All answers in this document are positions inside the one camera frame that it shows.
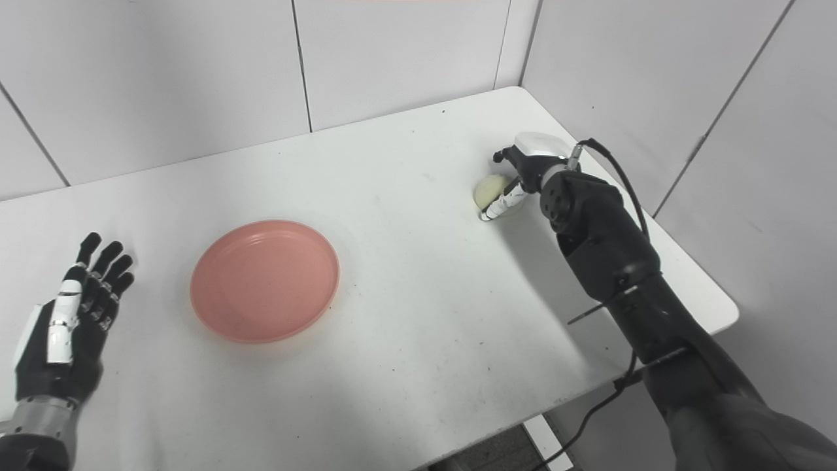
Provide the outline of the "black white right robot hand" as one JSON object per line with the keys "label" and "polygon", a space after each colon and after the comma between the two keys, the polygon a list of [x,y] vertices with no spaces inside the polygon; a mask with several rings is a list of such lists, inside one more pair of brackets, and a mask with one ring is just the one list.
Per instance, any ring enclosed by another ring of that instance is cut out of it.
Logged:
{"label": "black white right robot hand", "polygon": [[494,164],[511,164],[514,178],[493,174],[473,191],[479,218],[487,222],[511,214],[527,196],[540,193],[554,173],[578,170],[581,153],[579,143],[543,132],[521,132],[510,147],[491,157]]}

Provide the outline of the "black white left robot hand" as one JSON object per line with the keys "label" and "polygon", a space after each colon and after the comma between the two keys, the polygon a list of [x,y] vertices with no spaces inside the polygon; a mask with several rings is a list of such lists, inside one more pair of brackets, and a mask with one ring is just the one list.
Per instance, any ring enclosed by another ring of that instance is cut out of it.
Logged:
{"label": "black white left robot hand", "polygon": [[50,396],[81,405],[98,387],[109,331],[134,283],[122,242],[101,244],[97,232],[89,233],[59,292],[34,308],[13,361],[18,402]]}

